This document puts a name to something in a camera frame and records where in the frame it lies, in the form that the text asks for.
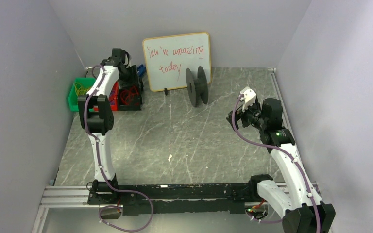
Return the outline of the black storage bin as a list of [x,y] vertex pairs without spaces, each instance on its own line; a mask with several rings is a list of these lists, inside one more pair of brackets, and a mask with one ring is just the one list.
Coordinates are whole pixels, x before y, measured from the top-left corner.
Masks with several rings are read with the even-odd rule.
[[119,111],[140,111],[143,104],[144,85],[137,75],[135,84],[123,84],[119,86],[117,95]]

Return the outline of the red storage bin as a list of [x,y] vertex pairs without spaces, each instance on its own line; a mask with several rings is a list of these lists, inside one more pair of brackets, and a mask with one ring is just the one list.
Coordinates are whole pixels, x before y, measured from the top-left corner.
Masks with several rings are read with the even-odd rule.
[[118,102],[117,102],[118,91],[119,91],[119,84],[118,82],[115,82],[110,92],[109,98],[108,98],[112,111],[118,110]]

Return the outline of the green storage bin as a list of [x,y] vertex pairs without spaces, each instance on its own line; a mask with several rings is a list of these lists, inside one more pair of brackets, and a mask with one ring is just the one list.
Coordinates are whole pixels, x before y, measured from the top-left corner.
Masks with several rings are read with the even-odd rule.
[[96,79],[92,77],[77,77],[74,79],[73,85],[71,86],[68,95],[69,109],[72,112],[78,112],[77,98],[80,95],[86,95],[87,92],[92,88]]

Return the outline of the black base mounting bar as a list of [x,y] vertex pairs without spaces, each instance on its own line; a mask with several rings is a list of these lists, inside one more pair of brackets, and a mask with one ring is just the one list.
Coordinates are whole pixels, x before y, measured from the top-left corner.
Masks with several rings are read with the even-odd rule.
[[119,185],[117,204],[124,216],[229,212],[243,214],[262,202],[251,182]]

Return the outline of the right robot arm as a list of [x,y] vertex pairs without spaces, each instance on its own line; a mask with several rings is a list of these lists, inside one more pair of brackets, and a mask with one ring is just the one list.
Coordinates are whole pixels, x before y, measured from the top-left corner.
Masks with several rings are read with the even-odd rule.
[[277,163],[288,192],[282,191],[273,178],[257,175],[252,178],[252,193],[262,198],[280,216],[286,233],[328,233],[336,212],[323,199],[310,181],[289,129],[283,124],[280,100],[239,95],[228,114],[234,132],[249,144],[265,147]]

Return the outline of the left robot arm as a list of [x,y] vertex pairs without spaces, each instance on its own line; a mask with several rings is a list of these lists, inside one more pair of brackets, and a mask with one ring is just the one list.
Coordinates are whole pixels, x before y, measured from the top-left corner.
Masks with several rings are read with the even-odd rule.
[[131,64],[129,53],[113,48],[111,56],[97,65],[100,69],[90,90],[77,98],[81,126],[92,145],[95,175],[89,188],[88,204],[117,204],[118,181],[112,163],[110,131],[114,114],[109,95],[116,85],[119,89],[139,86],[137,68]]

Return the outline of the blue tool behind bins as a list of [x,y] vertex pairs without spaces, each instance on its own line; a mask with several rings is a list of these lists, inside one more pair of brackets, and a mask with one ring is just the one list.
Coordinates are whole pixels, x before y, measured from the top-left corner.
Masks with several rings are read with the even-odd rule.
[[137,67],[137,75],[138,77],[142,78],[143,75],[146,73],[146,67],[144,64],[141,64]]

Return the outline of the yellow framed whiteboard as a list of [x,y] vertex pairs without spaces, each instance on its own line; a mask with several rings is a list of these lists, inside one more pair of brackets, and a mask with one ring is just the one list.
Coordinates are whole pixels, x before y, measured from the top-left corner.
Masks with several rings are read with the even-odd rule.
[[142,42],[149,89],[152,92],[186,88],[186,70],[199,67],[212,82],[210,36],[207,32],[146,38]]

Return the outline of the aluminium frame rail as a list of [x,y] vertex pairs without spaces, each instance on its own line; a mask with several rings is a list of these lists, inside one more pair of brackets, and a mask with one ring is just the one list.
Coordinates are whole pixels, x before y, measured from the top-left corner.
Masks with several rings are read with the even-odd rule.
[[[89,205],[88,188],[91,184],[88,183],[84,186],[47,186],[44,190],[41,203],[40,213],[34,225],[34,232],[41,232],[46,214],[50,208],[102,208],[105,206]],[[266,202],[261,202],[257,206],[251,207],[252,211],[264,211],[266,209]]]

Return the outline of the black perforated cable spool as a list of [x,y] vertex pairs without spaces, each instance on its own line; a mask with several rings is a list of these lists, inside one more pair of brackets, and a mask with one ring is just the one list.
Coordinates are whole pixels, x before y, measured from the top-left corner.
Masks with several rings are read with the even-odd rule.
[[198,67],[197,76],[192,74],[190,68],[186,69],[186,85],[188,96],[193,107],[197,107],[200,100],[203,104],[208,104],[208,83],[205,70],[202,66]]

